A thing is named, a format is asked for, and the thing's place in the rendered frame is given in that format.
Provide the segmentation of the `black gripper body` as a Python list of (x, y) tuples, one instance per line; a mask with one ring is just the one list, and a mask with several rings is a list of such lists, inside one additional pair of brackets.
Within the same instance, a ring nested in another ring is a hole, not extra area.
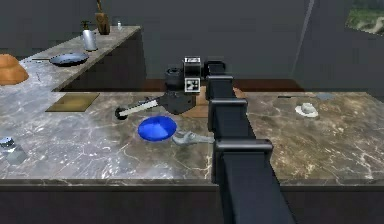
[(184, 92), (184, 73), (180, 68), (168, 68), (164, 84), (165, 93), (160, 103), (169, 113), (180, 115), (196, 106), (195, 96)]

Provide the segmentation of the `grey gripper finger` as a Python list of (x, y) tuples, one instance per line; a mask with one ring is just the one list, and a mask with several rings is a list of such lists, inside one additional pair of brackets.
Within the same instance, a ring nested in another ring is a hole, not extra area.
[(158, 99), (151, 99), (147, 101), (143, 101), (139, 103), (138, 105), (129, 107), (129, 108), (121, 108), (118, 107), (115, 110), (115, 117), (119, 120), (125, 120), (129, 115), (144, 111), (153, 107), (159, 106), (159, 100)]
[(158, 105), (164, 105), (166, 103), (166, 97), (164, 95), (146, 96), (143, 100), (139, 100), (138, 104), (141, 105), (149, 102), (156, 102)]

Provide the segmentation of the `brown vase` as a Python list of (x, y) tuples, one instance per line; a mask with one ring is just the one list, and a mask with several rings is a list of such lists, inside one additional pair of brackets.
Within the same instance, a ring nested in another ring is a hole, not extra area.
[(100, 35), (108, 35), (110, 33), (109, 18), (103, 12), (101, 0), (96, 0), (97, 12), (95, 13), (96, 24)]

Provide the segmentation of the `brown wooden board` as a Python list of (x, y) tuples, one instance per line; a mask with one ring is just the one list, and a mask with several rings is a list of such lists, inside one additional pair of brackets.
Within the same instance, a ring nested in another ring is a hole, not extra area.
[(187, 118), (207, 118), (209, 102), (205, 98), (206, 88), (202, 87), (200, 93), (196, 96), (196, 105), (181, 114), (182, 117)]

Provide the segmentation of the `blue plate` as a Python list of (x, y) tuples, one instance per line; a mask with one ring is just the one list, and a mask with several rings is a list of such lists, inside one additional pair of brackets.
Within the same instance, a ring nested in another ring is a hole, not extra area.
[(137, 132), (139, 136), (150, 142), (163, 141), (170, 138), (177, 129), (176, 122), (167, 116), (152, 116), (143, 120)]

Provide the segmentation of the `grey metal utensil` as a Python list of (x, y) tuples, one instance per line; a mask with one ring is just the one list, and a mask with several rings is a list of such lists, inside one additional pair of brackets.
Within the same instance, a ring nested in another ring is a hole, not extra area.
[(172, 141), (179, 146), (188, 146), (199, 143), (212, 144), (214, 138), (210, 136), (202, 136), (192, 131), (177, 131), (172, 136)]

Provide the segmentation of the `olive square board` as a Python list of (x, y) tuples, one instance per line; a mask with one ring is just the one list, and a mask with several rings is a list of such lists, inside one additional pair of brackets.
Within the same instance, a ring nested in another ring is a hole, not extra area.
[(98, 96), (98, 93), (66, 93), (47, 112), (85, 112)]

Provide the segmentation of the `silver pump bottle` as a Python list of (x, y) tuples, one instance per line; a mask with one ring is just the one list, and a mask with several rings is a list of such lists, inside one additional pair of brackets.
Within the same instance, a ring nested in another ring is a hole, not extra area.
[(81, 22), (83, 27), (83, 42), (84, 42), (84, 48), (86, 51), (96, 51), (97, 45), (96, 45), (96, 39), (94, 36), (94, 32), (89, 29), (89, 21), (83, 20)]

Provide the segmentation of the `dark frying pan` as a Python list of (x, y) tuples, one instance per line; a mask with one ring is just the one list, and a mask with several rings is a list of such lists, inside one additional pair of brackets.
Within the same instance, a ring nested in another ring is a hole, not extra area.
[(65, 53), (50, 58), (33, 58), (33, 61), (49, 61), (58, 67), (71, 67), (85, 63), (89, 58), (87, 53)]

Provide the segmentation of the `dark marble-topped kitchen counter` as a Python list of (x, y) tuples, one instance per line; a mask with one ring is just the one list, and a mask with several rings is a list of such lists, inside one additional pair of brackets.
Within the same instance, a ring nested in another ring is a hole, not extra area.
[[(33, 58), (26, 81), (0, 86), (0, 136), (28, 155), (0, 161), (0, 224), (224, 224), (209, 145), (142, 142), (136, 118), (113, 115), (130, 92), (47, 112), (82, 68)], [(309, 119), (281, 95), (251, 93), (248, 115), (274, 144), (270, 164), (296, 224), (384, 224), (384, 103), (339, 92)]]

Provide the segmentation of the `orange bread loaf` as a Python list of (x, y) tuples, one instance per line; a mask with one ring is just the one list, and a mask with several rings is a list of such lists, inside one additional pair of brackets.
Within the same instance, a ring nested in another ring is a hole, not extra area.
[(10, 54), (0, 54), (0, 85), (16, 85), (29, 78), (27, 71)]

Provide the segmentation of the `silver shaker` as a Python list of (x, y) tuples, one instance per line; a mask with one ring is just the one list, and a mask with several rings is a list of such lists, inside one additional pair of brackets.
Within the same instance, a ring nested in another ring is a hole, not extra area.
[(12, 137), (4, 137), (0, 139), (0, 152), (11, 153), (15, 150), (16, 144)]

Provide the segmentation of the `window with green view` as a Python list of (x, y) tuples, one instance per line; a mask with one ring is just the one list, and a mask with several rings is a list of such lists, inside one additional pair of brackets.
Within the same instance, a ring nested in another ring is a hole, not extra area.
[(384, 0), (352, 0), (345, 26), (384, 36)]

